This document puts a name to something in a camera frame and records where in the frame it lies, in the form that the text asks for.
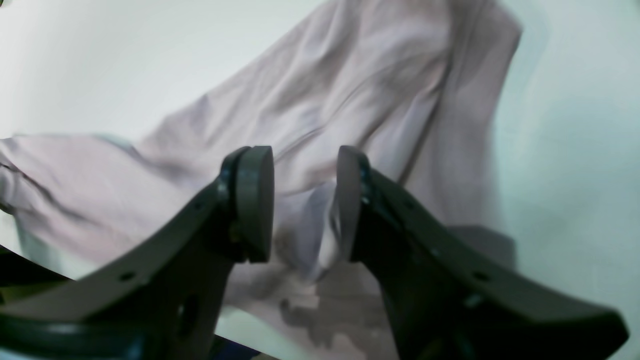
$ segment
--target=screw hole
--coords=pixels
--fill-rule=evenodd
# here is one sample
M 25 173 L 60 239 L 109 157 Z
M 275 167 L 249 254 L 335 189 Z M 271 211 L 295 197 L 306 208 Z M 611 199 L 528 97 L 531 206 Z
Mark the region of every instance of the screw hole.
M 480 281 L 484 281 L 484 282 L 491 281 L 491 278 L 489 278 L 489 275 L 485 274 L 484 272 L 480 272 L 480 271 L 474 272 L 474 277 L 476 278 L 476 280 L 480 280 Z
M 120 276 L 120 281 L 129 281 L 133 279 L 135 276 L 136 276 L 136 273 L 134 273 L 133 271 L 126 272 Z
M 198 298 L 192 295 L 178 307 L 178 335 L 187 336 L 198 320 Z

